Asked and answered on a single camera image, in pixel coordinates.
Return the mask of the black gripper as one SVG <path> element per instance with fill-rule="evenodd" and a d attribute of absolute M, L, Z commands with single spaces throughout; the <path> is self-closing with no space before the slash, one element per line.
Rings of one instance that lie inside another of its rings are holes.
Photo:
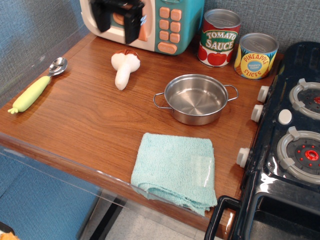
<path fill-rule="evenodd" d="M 91 11 L 101 33 L 111 27 L 112 9 L 124 9 L 124 39 L 127 45 L 139 38 L 143 18 L 141 0 L 91 0 Z"/>

